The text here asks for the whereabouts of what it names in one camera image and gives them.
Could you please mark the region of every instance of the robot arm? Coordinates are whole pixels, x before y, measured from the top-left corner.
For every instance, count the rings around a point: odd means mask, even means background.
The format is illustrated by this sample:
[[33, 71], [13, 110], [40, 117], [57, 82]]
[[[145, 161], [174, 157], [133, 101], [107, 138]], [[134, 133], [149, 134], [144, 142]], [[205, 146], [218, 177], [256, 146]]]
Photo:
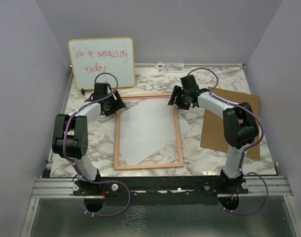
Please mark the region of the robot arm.
[[[244, 110], [216, 99], [208, 89], [199, 89], [193, 75], [181, 78], [181, 82], [182, 87], [174, 87], [168, 105], [176, 104], [179, 109], [185, 110], [191, 105], [201, 107], [221, 117], [224, 122], [224, 136], [228, 142], [227, 159], [222, 173], [229, 180], [242, 177], [240, 164], [245, 158], [244, 149], [253, 143], [259, 133], [255, 119]], [[252, 112], [248, 103], [240, 106]]]
[[[107, 83], [95, 83], [93, 99], [91, 101], [105, 97], [108, 93], [108, 87], [110, 87], [110, 85]], [[92, 122], [97, 116], [110, 116], [115, 114], [116, 111], [121, 108], [126, 108], [126, 105], [123, 103], [119, 93], [115, 92], [114, 96], [104, 100], [103, 102], [92, 104], [84, 108], [72, 119], [72, 123], [69, 129], [69, 132], [71, 134], [67, 135], [66, 152], [69, 158], [73, 161], [75, 169], [90, 180], [99, 181], [100, 173], [99, 170], [93, 166], [87, 154], [87, 125], [88, 123]], [[62, 158], [64, 158], [64, 131], [71, 114], [72, 113], [70, 113], [69, 115], [58, 114], [55, 119], [52, 149], [54, 153], [59, 154]]]

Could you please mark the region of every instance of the screw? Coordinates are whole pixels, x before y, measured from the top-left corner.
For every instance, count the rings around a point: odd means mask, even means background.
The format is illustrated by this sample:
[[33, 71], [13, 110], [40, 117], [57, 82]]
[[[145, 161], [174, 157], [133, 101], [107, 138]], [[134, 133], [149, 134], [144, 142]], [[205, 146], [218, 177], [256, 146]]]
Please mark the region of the screw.
[[78, 190], [79, 190], [79, 187], [78, 187], [78, 185], [75, 184], [75, 185], [73, 186], [73, 191], [76, 192], [76, 191], [78, 191]]
[[248, 184], [246, 182], [244, 182], [244, 183], [241, 184], [241, 187], [243, 189], [248, 189]]
[[119, 188], [117, 184], [112, 184], [111, 189], [112, 191], [116, 191]]

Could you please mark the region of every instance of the white paper sheet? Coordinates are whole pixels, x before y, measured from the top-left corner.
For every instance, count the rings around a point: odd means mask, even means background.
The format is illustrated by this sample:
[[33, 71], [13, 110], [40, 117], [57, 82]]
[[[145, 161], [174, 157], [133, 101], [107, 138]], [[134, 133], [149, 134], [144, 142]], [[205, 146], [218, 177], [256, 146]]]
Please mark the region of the white paper sheet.
[[[128, 165], [136, 165], [176, 140], [169, 99], [148, 99], [121, 113], [120, 153]], [[180, 134], [191, 126], [178, 114]], [[114, 142], [115, 118], [104, 123]]]

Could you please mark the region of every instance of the whiteboard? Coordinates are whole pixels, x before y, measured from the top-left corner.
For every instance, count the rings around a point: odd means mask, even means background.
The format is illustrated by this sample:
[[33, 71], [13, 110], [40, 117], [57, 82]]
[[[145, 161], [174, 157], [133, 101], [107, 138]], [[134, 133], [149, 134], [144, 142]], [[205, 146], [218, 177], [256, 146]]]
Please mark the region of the whiteboard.
[[[94, 81], [102, 72], [115, 75], [119, 87], [135, 85], [133, 40], [124, 38], [71, 39], [68, 48], [76, 87], [93, 90]], [[97, 82], [116, 83], [113, 77], [102, 75]]]

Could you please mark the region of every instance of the whiteboard frame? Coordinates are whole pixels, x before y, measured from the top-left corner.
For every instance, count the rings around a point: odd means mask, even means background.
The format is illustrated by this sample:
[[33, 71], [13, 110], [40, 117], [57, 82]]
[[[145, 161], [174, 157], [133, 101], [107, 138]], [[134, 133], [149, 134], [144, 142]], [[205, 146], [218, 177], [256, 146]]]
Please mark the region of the whiteboard frame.
[[[170, 98], [171, 93], [159, 93], [159, 94], [137, 94], [137, 95], [121, 95], [122, 100], [132, 99], [158, 99], [158, 98]], [[115, 143], [114, 143], [114, 169], [115, 170], [129, 170], [129, 169], [158, 169], [158, 168], [176, 168], [184, 166], [184, 157], [182, 152], [182, 143], [180, 136], [178, 111], [176, 106], [172, 106], [173, 120], [175, 128], [175, 136], [177, 143], [177, 163], [168, 164], [137, 164], [137, 165], [120, 165], [120, 133], [121, 133], [121, 111], [116, 112], [115, 120]]]
[[[67, 46], [68, 46], [68, 52], [70, 53], [70, 59], [71, 59], [71, 64], [72, 64], [72, 67], [74, 68], [74, 64], [73, 64], [73, 59], [72, 59], [72, 54], [71, 54], [71, 49], [70, 49], [70, 42], [71, 41], [75, 41], [75, 40], [114, 40], [114, 39], [130, 39], [132, 41], [132, 52], [133, 52], [133, 70], [134, 70], [134, 84], [133, 85], [127, 85], [127, 86], [119, 86], [118, 88], [130, 88], [130, 87], [133, 87], [136, 85], [136, 75], [135, 75], [135, 56], [134, 56], [134, 42], [133, 42], [133, 39], [131, 37], [111, 37], [111, 38], [89, 38], [89, 39], [70, 39], [67, 43]], [[77, 86], [77, 80], [76, 80], [76, 76], [75, 76], [75, 73], [74, 73], [74, 80], [75, 80], [75, 85], [76, 85], [76, 88], [78, 90], [81, 90], [82, 88], [79, 88]], [[94, 90], [94, 88], [87, 88], [87, 89], [84, 89], [83, 90]]]

